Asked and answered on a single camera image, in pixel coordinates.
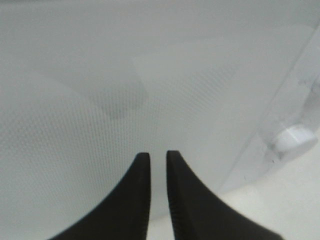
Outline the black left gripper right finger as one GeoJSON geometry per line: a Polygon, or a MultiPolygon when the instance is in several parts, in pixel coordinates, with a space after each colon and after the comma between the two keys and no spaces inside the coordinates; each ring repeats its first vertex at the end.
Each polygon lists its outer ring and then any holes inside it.
{"type": "Polygon", "coordinates": [[[166,188],[176,240],[281,240],[212,193],[177,150],[166,153],[166,188]]]}

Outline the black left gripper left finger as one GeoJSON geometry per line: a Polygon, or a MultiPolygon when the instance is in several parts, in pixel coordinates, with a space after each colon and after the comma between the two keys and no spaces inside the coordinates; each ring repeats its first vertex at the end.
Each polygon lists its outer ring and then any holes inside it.
{"type": "Polygon", "coordinates": [[[138,153],[110,194],[55,240],[145,240],[151,207],[151,159],[138,153]]]}

